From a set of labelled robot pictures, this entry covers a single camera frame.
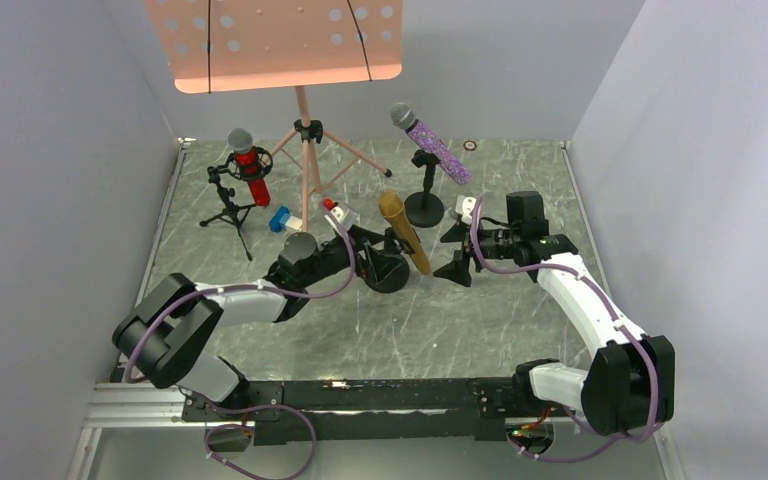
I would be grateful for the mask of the black round-base mic stand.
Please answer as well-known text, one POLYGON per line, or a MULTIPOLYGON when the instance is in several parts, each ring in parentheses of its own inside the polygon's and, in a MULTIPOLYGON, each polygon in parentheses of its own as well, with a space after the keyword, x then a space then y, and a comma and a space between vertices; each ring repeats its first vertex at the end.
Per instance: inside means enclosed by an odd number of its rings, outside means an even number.
POLYGON ((440 198, 432 193, 436 167, 439 159, 421 149, 416 150, 411 163, 424 169, 422 190, 412 193, 404 200, 405 213, 409 223, 418 228, 437 226, 443 219, 445 209, 440 198))

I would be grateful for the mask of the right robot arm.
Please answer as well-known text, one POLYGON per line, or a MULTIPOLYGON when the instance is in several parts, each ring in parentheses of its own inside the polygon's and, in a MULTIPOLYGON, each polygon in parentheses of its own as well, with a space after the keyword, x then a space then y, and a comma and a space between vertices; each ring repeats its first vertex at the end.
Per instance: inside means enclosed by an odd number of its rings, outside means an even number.
POLYGON ((473 272, 527 274, 558 304, 584 341, 586 369, 558 359, 526 362, 512 377, 515 399, 565 407, 602 436, 641 442, 673 417, 675 350, 626 316, 587 269, 576 245, 553 234, 536 191, 509 193, 503 222, 483 224, 482 201, 460 196, 444 243, 458 243, 435 277, 468 287, 473 272))

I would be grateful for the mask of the gold microphone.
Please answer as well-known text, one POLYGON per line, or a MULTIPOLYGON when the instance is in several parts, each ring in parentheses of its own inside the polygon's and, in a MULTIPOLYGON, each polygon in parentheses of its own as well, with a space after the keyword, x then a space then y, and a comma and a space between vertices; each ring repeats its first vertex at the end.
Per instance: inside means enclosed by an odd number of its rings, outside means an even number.
POLYGON ((378 198, 381 216, 389 223, 396 237, 407 246, 407 252, 414 266, 422 275, 431 275, 432 266, 418 235, 409 222, 405 204, 401 197, 392 191, 385 191, 378 198))

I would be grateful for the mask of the red glitter microphone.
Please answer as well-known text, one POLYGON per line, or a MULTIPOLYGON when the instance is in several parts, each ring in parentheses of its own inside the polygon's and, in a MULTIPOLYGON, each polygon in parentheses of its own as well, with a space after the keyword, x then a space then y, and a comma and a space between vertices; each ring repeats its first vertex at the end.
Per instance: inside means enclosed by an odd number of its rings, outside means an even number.
POLYGON ((254 203, 260 207, 268 206, 271 197, 264 180, 260 150, 254 145, 252 134, 238 127, 229 132, 227 140, 233 151, 233 161, 237 165, 238 175, 248 185, 254 203))

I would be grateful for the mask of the purple glitter microphone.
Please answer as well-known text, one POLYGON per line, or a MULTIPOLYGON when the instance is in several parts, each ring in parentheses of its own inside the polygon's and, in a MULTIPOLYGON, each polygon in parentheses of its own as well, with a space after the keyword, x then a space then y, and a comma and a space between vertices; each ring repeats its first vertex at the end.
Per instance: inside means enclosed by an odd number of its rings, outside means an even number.
POLYGON ((413 110, 403 102, 397 102, 390 110, 390 119, 395 127, 406 135, 424 152, 439 159, 442 170, 458 185, 466 185, 472 179, 471 172, 460 162, 451 150, 425 125, 413 110))

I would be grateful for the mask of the black tripod shock-mount stand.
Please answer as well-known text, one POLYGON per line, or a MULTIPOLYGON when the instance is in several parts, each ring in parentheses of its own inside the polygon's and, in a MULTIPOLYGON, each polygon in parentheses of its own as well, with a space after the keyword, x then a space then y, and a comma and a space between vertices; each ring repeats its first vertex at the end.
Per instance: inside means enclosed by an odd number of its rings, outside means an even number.
MULTIPOLYGON (((256 146, 256 147, 260 150, 260 154, 261 154, 260 160, 261 160, 261 164, 264 166, 264 174, 266 178, 273 169, 273 156, 270 152, 268 152, 264 148, 259 146, 256 146)), ((208 183, 215 187, 216 193, 219 197, 219 200, 223 208, 219 213, 211 217, 208 217, 206 219, 200 220, 199 226, 204 228, 217 221, 221 221, 223 223, 233 226, 239 240, 241 241, 246 258, 249 261, 251 261, 253 259, 253 255, 251 254, 251 251, 247 246, 245 238, 243 236, 243 225, 247 220, 251 210, 254 209, 255 207, 260 207, 260 206, 257 206, 254 203, 253 199, 251 202, 247 204, 237 203, 235 201, 236 189, 234 187, 225 185, 223 183, 223 180, 226 177, 228 177, 229 179, 242 182, 248 188, 248 185, 246 184, 246 182, 243 181, 241 177, 238 175, 237 165, 233 161, 233 153, 231 153, 227 157, 224 164, 209 166, 207 168, 207 174, 208 174, 208 183)))

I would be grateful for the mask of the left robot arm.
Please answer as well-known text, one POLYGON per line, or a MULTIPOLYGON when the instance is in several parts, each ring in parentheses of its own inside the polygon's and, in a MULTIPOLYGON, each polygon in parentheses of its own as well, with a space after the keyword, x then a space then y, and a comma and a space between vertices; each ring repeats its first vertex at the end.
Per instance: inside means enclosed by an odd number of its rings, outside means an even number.
POLYGON ((222 409, 251 404, 250 383, 232 363, 206 353, 223 325, 280 323, 313 299, 308 287, 333 275, 360 278, 373 291, 394 293, 410 275, 414 248, 392 229, 359 226, 319 243, 306 232, 290 235, 264 278, 212 286, 181 273, 164 278, 114 330, 112 343, 156 388, 181 387, 222 409))

